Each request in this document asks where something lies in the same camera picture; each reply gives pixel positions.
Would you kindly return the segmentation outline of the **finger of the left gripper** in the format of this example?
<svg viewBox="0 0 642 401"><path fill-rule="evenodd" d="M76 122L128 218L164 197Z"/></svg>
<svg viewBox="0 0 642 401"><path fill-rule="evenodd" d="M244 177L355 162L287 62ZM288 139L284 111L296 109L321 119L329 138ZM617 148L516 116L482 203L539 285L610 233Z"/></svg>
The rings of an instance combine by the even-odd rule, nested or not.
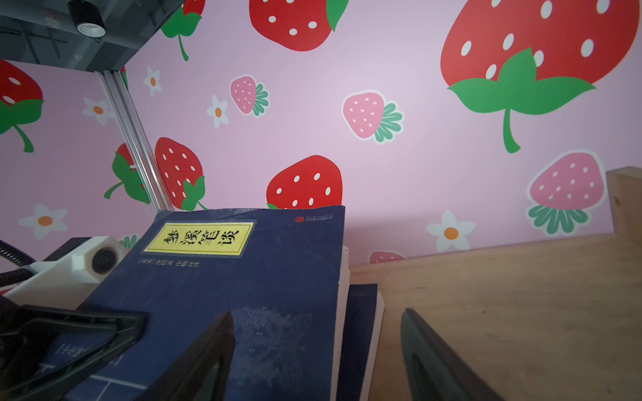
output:
<svg viewBox="0 0 642 401"><path fill-rule="evenodd" d="M142 337L147 315L18 306L1 297L1 399L62 400Z"/></svg>

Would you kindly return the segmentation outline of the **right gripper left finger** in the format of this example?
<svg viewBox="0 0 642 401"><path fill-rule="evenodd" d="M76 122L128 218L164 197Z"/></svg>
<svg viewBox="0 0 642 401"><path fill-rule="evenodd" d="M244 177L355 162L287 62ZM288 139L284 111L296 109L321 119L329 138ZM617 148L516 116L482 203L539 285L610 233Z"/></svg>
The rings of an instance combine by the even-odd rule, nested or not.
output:
<svg viewBox="0 0 642 401"><path fill-rule="evenodd" d="M139 400L223 400L235 334L232 314L221 313Z"/></svg>

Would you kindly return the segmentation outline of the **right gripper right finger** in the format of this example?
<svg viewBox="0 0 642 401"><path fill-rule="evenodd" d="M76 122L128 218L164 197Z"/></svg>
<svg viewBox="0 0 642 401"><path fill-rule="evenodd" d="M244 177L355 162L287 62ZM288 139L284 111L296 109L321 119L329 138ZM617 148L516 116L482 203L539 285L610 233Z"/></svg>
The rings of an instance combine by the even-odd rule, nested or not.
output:
<svg viewBox="0 0 642 401"><path fill-rule="evenodd" d="M414 400L503 398L410 308L401 318L401 348Z"/></svg>

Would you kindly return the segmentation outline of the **blue book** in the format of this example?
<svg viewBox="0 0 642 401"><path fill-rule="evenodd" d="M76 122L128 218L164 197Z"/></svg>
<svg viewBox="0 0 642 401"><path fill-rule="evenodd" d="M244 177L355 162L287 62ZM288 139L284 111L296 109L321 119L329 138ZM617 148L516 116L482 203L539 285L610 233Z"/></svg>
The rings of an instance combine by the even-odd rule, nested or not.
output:
<svg viewBox="0 0 642 401"><path fill-rule="evenodd" d="M385 302L376 284L349 287L337 401L369 399L384 311Z"/></svg>
<svg viewBox="0 0 642 401"><path fill-rule="evenodd" d="M140 341L68 394L132 400L229 312L228 400L333 400L349 272L342 206L158 217L84 303L143 312Z"/></svg>

